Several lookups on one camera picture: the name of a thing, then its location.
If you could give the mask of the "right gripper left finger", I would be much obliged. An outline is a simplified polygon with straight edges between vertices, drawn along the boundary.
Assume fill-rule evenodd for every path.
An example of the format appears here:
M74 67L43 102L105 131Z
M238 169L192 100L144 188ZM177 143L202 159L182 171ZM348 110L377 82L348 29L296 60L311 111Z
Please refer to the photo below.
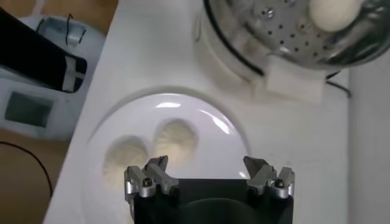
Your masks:
M129 166L124 171L124 198L133 202L136 196L141 198L154 197L157 187L162 194L177 197L179 195L179 180L169 176L165 170L168 165L168 155L151 158L141 169Z

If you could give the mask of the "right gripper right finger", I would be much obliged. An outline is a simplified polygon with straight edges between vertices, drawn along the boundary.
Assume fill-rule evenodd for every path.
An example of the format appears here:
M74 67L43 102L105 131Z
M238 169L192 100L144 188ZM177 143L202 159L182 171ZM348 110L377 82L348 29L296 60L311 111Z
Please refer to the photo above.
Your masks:
M245 156L244 165L250 178L247 185L258 196L264 195L266 190L271 191L274 198L288 198L294 196L295 173L290 167L283 167L279 173L264 159Z

